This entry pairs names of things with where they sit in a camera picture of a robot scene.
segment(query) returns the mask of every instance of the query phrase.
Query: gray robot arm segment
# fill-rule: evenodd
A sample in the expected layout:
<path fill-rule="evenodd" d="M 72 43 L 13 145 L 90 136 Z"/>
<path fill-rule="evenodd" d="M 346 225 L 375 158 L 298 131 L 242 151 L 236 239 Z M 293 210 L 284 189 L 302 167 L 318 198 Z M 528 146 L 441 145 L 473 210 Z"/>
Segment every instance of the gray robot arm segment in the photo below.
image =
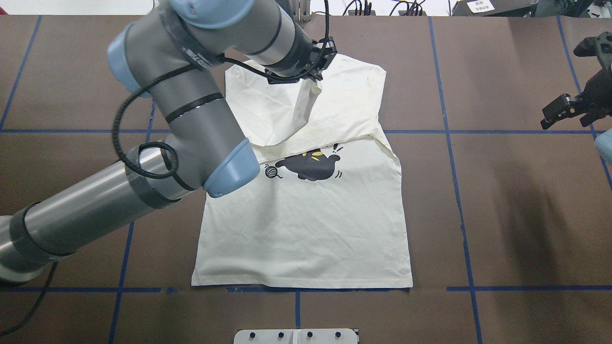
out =
<path fill-rule="evenodd" d="M 130 92 L 191 63 L 166 30 L 163 11 L 180 15 L 184 31 L 211 55 L 235 48 L 280 77 L 320 78 L 333 58 L 318 61 L 316 42 L 273 0 L 171 0 L 129 25 L 109 47 L 111 70 Z M 314 68 L 313 62 L 321 65 Z M 202 186 L 218 197 L 255 178 L 258 162 L 210 65 L 147 90 L 172 131 L 163 142 L 176 151 L 176 173 L 147 178 L 117 162 L 12 217 L 0 217 L 0 282 L 32 280 L 46 264 Z M 159 148 L 133 148 L 127 158 L 155 174 L 172 168 Z"/>

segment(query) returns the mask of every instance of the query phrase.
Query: blue grid line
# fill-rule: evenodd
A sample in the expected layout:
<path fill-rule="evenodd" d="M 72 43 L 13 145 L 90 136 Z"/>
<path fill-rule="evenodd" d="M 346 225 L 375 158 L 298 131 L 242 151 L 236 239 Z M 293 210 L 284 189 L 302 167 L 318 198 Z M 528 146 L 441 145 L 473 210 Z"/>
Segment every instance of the blue grid line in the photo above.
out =
<path fill-rule="evenodd" d="M 146 142 L 149 142 L 151 138 L 151 130 L 153 127 L 153 120 L 155 119 L 155 101 L 151 102 L 151 117 L 149 118 L 149 125 L 147 127 Z M 130 256 L 130 247 L 132 246 L 132 234 L 134 233 L 134 222 L 130 223 L 130 229 L 127 232 L 127 240 L 125 241 L 125 252 L 123 254 L 123 262 L 121 264 L 121 277 L 119 278 L 119 290 L 117 291 L 117 299 L 115 301 L 115 309 L 113 312 L 113 321 L 111 323 L 110 335 L 108 336 L 108 344 L 113 344 L 114 335 L 117 329 L 117 320 L 119 319 L 119 309 L 121 307 L 121 294 L 123 292 L 123 286 L 125 283 L 125 272 L 127 271 L 127 262 Z"/>
<path fill-rule="evenodd" d="M 590 135 L 588 130 L 449 130 L 451 134 Z"/>
<path fill-rule="evenodd" d="M 119 319 L 119 309 L 121 307 L 121 295 L 125 282 L 125 271 L 127 270 L 127 260 L 130 256 L 130 245 L 132 244 L 132 233 L 134 232 L 134 223 L 130 223 L 130 229 L 127 232 L 127 240 L 125 243 L 125 251 L 123 253 L 123 262 L 121 264 L 121 276 L 119 278 L 119 288 L 117 288 L 117 298 L 115 299 L 115 308 L 113 311 L 113 320 L 111 322 L 111 330 L 108 336 L 108 344 L 114 342 L 115 330 L 117 329 L 117 320 Z"/>
<path fill-rule="evenodd" d="M 436 51 L 436 39 L 435 39 L 434 31 L 433 31 L 433 20 L 431 19 L 431 17 L 428 17 L 428 19 L 429 19 L 429 32 L 431 35 L 431 49 L 433 50 L 433 61 L 436 67 L 436 77 L 438 79 L 438 92 L 440 95 L 440 105 L 442 107 L 442 115 L 444 119 L 444 130 L 446 132 L 446 145 L 449 150 L 450 170 L 453 176 L 453 186 L 455 188 L 455 199 L 457 201 L 457 207 L 459 208 L 459 217 L 461 220 L 461 234 L 463 235 L 463 252 L 465 255 L 466 269 L 468 272 L 469 287 L 472 288 L 470 290 L 470 296 L 472 299 L 472 312 L 474 314 L 474 325 L 476 327 L 476 339 L 478 341 L 478 344 L 482 344 L 482 333 L 480 330 L 480 318 L 478 316 L 478 303 L 476 300 L 476 292 L 473 290 L 474 277 L 472 276 L 472 263 L 469 257 L 468 235 L 465 230 L 465 221 L 463 220 L 463 208 L 461 206 L 461 195 L 459 192 L 459 182 L 457 180 L 457 169 L 455 168 L 455 157 L 453 155 L 452 142 L 450 140 L 449 118 L 446 113 L 446 103 L 444 101 L 444 91 L 442 90 L 442 76 L 440 74 L 438 52 Z"/>
<path fill-rule="evenodd" d="M 0 293 L 40 293 L 42 287 L 24 286 L 15 287 L 6 290 L 0 290 Z M 73 287 L 73 286 L 58 286 L 47 289 L 48 293 L 161 293 L 161 288 L 92 288 L 92 287 Z"/>
<path fill-rule="evenodd" d="M 0 133 L 7 134 L 110 134 L 110 129 L 0 129 Z M 167 129 L 121 129 L 122 134 L 155 134 L 155 133 L 171 133 Z"/>
<path fill-rule="evenodd" d="M 589 130 L 383 130 L 386 134 L 446 134 L 449 132 L 452 135 L 456 134 L 529 134 L 529 135 L 592 135 Z M 604 130 L 596 130 L 596 133 L 603 134 Z"/>
<path fill-rule="evenodd" d="M 367 293 L 385 293 L 392 288 L 363 288 L 363 289 L 322 289 L 322 288 L 276 288 L 271 286 L 246 286 L 227 288 L 228 293 L 346 293 L 364 291 Z"/>
<path fill-rule="evenodd" d="M 301 295 L 299 291 L 296 291 L 296 329 L 302 328 L 302 309 L 301 309 Z"/>
<path fill-rule="evenodd" d="M 572 71 L 572 77 L 574 79 L 574 83 L 576 84 L 576 89 L 578 90 L 578 93 L 582 93 L 582 87 L 580 87 L 580 82 L 578 81 L 576 70 L 573 67 L 572 58 L 570 57 L 570 51 L 567 48 L 567 42 L 565 41 L 565 32 L 563 30 L 563 23 L 561 23 L 560 16 L 557 16 L 557 25 L 559 26 L 559 34 L 561 35 L 561 42 L 563 43 L 563 49 L 565 50 L 565 57 L 567 58 L 567 64 L 569 65 L 570 70 Z M 591 128 L 590 133 L 593 136 L 593 140 L 597 138 L 598 133 L 603 133 L 603 132 L 598 132 L 597 130 L 595 130 L 595 127 L 592 124 L 590 125 L 590 128 Z M 612 178 L 610 178 L 610 171 L 608 169 L 608 165 L 606 165 L 606 161 L 601 156 L 599 157 L 599 160 L 602 163 L 603 172 L 606 174 L 606 179 L 608 180 L 608 186 L 610 187 L 610 190 L 612 190 Z"/>
<path fill-rule="evenodd" d="M 21 60 L 21 65 L 19 66 L 19 72 L 17 72 L 17 77 L 15 78 L 15 82 L 13 83 L 13 88 L 10 90 L 9 99 L 7 100 L 6 106 L 4 107 L 4 112 L 2 113 L 2 118 L 0 119 L 0 129 L 4 127 L 4 121 L 6 121 L 6 117 L 9 115 L 10 104 L 13 102 L 13 96 L 15 96 L 15 92 L 17 91 L 17 85 L 19 84 L 21 74 L 23 74 L 23 69 L 26 67 L 26 62 L 28 61 L 28 56 L 30 55 L 30 51 L 32 50 L 34 39 L 36 38 L 36 34 L 38 33 L 41 21 L 42 16 L 39 15 L 38 20 L 36 20 L 36 25 L 34 26 L 34 31 L 32 32 L 32 37 L 30 37 L 28 48 L 26 49 L 26 53 L 23 55 L 23 60 Z"/>
<path fill-rule="evenodd" d="M 612 285 L 449 286 L 446 291 L 611 291 Z"/>

